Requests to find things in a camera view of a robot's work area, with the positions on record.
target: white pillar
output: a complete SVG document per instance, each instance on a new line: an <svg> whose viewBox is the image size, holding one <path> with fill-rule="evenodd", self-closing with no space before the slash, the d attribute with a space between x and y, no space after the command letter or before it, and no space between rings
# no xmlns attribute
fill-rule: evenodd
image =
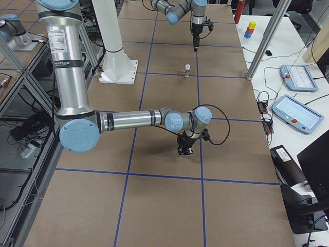
<svg viewBox="0 0 329 247"><path fill-rule="evenodd" d="M106 55L101 83L134 84L137 60L130 60L123 51L114 0L92 0Z"/></svg>

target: table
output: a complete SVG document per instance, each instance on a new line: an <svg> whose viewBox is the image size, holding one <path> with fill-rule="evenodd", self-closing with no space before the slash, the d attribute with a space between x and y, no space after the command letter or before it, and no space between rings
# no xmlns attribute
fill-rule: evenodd
<svg viewBox="0 0 329 247"><path fill-rule="evenodd" d="M119 24L125 52L139 60L135 84L94 77L88 95L108 111L218 105L232 125L227 142L177 157L174 135L139 128L104 133L88 153L64 150L25 247L294 245L231 8L208 7L214 32L196 54L189 16L171 26L125 2ZM227 132L215 110L209 131L214 141Z"/></svg>
<svg viewBox="0 0 329 247"><path fill-rule="evenodd" d="M241 45L246 49L256 51L261 42L263 32L265 31L269 20L269 16L241 16L240 22L239 24L237 24ZM251 38L246 39L244 38L244 32L250 21L256 21L257 25ZM246 59L246 64L247 66L249 66L250 62L253 59L254 53L246 49L244 49L244 56ZM273 57L278 58L269 59L270 57L264 55L263 60L267 60L261 62L260 66L257 69L257 73L252 79L252 84L253 88L256 90L267 91L270 94L270 99L273 99L275 98L276 94L275 92L265 87L264 69L266 67L279 68L282 64L306 65L308 63L305 63L302 58L303 53L306 51L306 48L304 48L304 43L299 37L291 21L287 17L283 18L276 34L273 37L273 40L271 41L268 47L268 50L272 52ZM316 64L310 65L308 68L314 78L323 76ZM266 69L265 75L267 85L272 89L278 91L282 84L282 78L280 76L279 69L268 68ZM329 84L324 78L316 80L316 84L318 85L319 90L314 93L293 92L290 91L285 85L282 85L279 91L279 98L282 95L288 94L294 96L298 101L306 103L324 94L329 93ZM289 125L287 125L274 115L273 129L275 133L272 135L272 142L269 147L272 148L279 145L283 145L287 149L289 154L292 156L292 158L295 160L295 162L299 165L297 160L297 154L329 129L329 109L327 108L328 101L329 98L322 98L308 105L309 107L316 110L325 117L323 122L311 135L305 135L298 131L295 131L293 128L291 128ZM273 101L269 101L268 109L271 108L272 104ZM301 185L296 186L296 191L302 195L310 194L314 196L314 194L302 190ZM312 239L316 239L317 241L311 243L310 246L318 246L321 244L327 245L327 243L329 242L329 231L312 234ZM301 246L306 242L305 240L307 240L307 234L294 235L294 240L296 246Z"/></svg>

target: blue block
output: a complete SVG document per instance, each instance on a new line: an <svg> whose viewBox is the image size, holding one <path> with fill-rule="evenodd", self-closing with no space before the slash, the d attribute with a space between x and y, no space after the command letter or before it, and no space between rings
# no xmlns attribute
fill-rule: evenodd
<svg viewBox="0 0 329 247"><path fill-rule="evenodd" d="M250 38L250 37L251 37L251 35L252 35L252 33L247 33L247 32L246 32L246 33L245 33L245 38L247 38L247 39L248 39L248 38Z"/></svg>

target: black monitor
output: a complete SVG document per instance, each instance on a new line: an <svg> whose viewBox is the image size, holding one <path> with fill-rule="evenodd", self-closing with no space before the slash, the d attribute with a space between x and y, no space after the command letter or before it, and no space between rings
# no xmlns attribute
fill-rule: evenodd
<svg viewBox="0 0 329 247"><path fill-rule="evenodd" d="M297 159L316 199L302 196L284 184L281 192L291 229L303 234L319 217L326 214L329 218L329 131L301 151ZM313 231L323 230L327 230L324 218L313 226Z"/></svg>
<svg viewBox="0 0 329 247"><path fill-rule="evenodd" d="M329 218L329 131L297 155L303 173L318 203L301 209L301 215L324 211Z"/></svg>

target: red cylinder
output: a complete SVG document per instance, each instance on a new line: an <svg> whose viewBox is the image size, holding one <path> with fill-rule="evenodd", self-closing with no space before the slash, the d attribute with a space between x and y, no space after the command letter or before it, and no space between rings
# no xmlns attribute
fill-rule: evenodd
<svg viewBox="0 0 329 247"><path fill-rule="evenodd" d="M240 17L242 15L243 8L245 7L246 1L245 0L239 0L239 3L237 4L234 21L235 23L239 23Z"/></svg>

